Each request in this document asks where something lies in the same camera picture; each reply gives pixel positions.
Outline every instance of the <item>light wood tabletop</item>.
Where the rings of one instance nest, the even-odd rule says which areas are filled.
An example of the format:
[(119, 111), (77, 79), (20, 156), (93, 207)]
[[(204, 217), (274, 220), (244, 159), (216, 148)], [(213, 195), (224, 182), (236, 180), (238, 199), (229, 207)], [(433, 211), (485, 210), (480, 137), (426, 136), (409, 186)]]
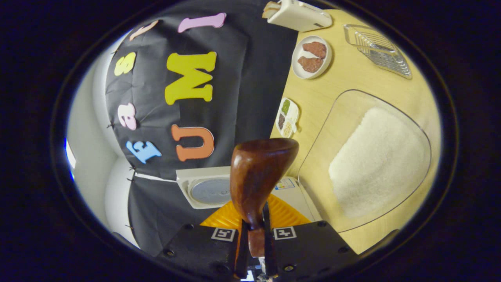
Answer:
[[(316, 170), (327, 171), (328, 167), (319, 167), (315, 165), (315, 162), (304, 163), (304, 161), (321, 130), (342, 132), (337, 136), (344, 137), (336, 140), (342, 145), (360, 123), (361, 116), (358, 119), (347, 120), (339, 127), (324, 127), (322, 129), (336, 99), (343, 92), (351, 89), (369, 93), (395, 106), (413, 119), (426, 133), (430, 141), (431, 161), (428, 174), (419, 188), (407, 200), (384, 216), (365, 225), (348, 231), (337, 230), (338, 232), (343, 231), (340, 232), (343, 239), (355, 252), (361, 253), (392, 230), (402, 228), (425, 199), (433, 183), (440, 157), (440, 119), (433, 94), (425, 78), (403, 50), (401, 51), (412, 71), (412, 79), (410, 80), (379, 68), (356, 47), (346, 42), (344, 24), (368, 26), (367, 24), (341, 10), (326, 11), (332, 16), (333, 25), (325, 29), (299, 32), (297, 42), (310, 35), (322, 37), (329, 43), (333, 51), (331, 65), (322, 75), (311, 80), (298, 78), (291, 68), (283, 93), (283, 97), (292, 100), (300, 109), (300, 116), (296, 124), (298, 130), (291, 137), (299, 142), (300, 149), (287, 175), (298, 177), (300, 174), (308, 179), (306, 191), (322, 218), (336, 229), (336, 219), (343, 215), (336, 203), (329, 202), (329, 198), (333, 197), (332, 184), (329, 179), (314, 177)], [(342, 115), (343, 113), (336, 112), (334, 114)], [(276, 126), (272, 130), (271, 137), (281, 137)], [(332, 160), (332, 156), (318, 155), (315, 158), (329, 158), (322, 160), (323, 163), (330, 163)]]

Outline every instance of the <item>wooden handle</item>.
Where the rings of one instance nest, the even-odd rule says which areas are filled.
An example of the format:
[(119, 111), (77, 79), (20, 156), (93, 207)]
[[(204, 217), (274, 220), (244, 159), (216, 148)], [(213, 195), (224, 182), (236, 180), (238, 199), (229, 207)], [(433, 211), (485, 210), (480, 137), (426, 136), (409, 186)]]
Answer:
[(265, 255), (263, 207), (273, 187), (298, 154), (299, 144), (288, 138), (254, 140), (233, 150), (230, 172), (231, 200), (249, 224), (249, 251)]

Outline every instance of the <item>wire rack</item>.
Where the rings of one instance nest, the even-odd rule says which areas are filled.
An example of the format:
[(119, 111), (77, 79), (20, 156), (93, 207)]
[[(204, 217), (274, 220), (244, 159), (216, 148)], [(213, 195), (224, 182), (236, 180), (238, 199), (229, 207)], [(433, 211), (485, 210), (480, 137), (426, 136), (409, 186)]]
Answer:
[(357, 47), (374, 64), (407, 79), (412, 78), (407, 61), (397, 47), (370, 27), (344, 25), (346, 41)]

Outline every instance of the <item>white device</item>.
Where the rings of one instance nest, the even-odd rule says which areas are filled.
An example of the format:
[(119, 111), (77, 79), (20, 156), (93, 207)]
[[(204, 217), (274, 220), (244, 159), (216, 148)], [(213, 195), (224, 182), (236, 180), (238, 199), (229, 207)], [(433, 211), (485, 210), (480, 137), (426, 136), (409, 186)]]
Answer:
[(280, 10), (268, 19), (269, 24), (306, 32), (332, 25), (331, 15), (324, 10), (297, 0), (281, 0)]
[[(176, 170), (176, 182), (194, 209), (218, 208), (231, 201), (230, 167)], [(272, 194), (284, 200), (310, 221), (322, 220), (308, 193), (293, 177), (282, 178)]]

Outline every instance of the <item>meat patty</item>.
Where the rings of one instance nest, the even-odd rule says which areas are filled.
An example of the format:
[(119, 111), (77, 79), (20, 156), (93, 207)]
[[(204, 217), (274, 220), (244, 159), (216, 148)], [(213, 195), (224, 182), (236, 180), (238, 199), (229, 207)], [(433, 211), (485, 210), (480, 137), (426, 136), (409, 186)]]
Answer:
[(319, 58), (306, 58), (301, 57), (298, 60), (298, 63), (303, 67), (303, 69), (307, 72), (316, 72), (324, 63), (324, 60)]
[(325, 59), (325, 56), (327, 55), (327, 47), (317, 41), (314, 41), (312, 43), (304, 43), (303, 49), (319, 57), (320, 59)]

